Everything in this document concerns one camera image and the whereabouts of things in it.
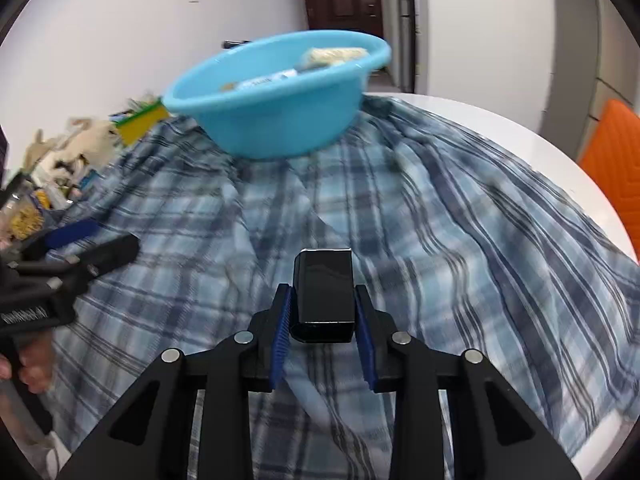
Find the orange chair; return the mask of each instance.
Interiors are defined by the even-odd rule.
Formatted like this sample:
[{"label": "orange chair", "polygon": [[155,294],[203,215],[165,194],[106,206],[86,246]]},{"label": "orange chair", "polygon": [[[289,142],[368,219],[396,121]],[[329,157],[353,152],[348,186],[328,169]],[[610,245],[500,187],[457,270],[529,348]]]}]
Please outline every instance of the orange chair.
[{"label": "orange chair", "polygon": [[579,165],[609,199],[640,255],[640,118],[609,101]]}]

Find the floor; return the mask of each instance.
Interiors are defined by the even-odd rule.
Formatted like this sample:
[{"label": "floor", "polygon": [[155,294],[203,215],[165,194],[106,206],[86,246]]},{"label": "floor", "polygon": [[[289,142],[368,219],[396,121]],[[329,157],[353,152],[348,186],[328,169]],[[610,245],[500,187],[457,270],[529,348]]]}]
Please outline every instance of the floor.
[{"label": "floor", "polygon": [[394,85],[393,80],[389,73],[383,68],[377,70],[369,78],[369,86],[367,87],[369,92],[399,92],[400,89]]}]

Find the yellow box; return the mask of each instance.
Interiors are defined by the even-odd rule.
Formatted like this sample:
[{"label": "yellow box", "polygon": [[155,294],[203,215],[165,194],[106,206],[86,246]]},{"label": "yellow box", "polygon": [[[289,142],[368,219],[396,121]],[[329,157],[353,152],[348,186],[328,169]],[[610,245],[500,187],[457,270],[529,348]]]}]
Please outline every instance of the yellow box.
[{"label": "yellow box", "polygon": [[116,127],[124,145],[129,146],[146,134],[154,124],[168,116],[169,112],[162,105],[162,101],[158,100],[137,114],[116,123]]}]

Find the blue plastic basin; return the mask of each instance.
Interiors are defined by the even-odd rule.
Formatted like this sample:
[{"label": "blue plastic basin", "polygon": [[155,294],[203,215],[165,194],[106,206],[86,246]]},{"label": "blue plastic basin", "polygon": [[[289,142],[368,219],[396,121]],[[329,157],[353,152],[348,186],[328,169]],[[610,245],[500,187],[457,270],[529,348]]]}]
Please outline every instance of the blue plastic basin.
[{"label": "blue plastic basin", "polygon": [[[310,48],[363,47],[369,55],[342,65],[247,89],[241,82],[299,66]],[[220,148],[248,158],[308,153],[340,136],[358,112],[371,72],[391,58],[386,41],[347,30],[310,30],[227,50],[181,76],[162,102],[192,116]]]}]

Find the blue gripper pad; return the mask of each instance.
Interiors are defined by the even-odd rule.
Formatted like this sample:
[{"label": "blue gripper pad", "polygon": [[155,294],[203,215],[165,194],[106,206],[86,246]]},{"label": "blue gripper pad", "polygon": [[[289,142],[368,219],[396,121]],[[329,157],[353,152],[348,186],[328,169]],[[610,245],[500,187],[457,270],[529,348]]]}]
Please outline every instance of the blue gripper pad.
[{"label": "blue gripper pad", "polygon": [[94,235],[98,228],[95,220],[81,220],[50,232],[45,236],[45,243],[49,249],[59,249]]},{"label": "blue gripper pad", "polygon": [[269,384],[272,388],[280,382],[284,371],[284,362],[289,353],[289,317],[291,313],[291,293],[292,288],[287,289],[280,317],[278,318],[278,326],[273,335],[273,343],[271,345],[271,369],[269,372]]},{"label": "blue gripper pad", "polygon": [[373,391],[378,382],[378,377],[376,376],[376,358],[374,355],[373,341],[357,294],[355,295],[355,301],[356,342],[358,343],[358,354],[360,354],[360,364],[362,365],[364,380],[367,381],[369,389]]}]

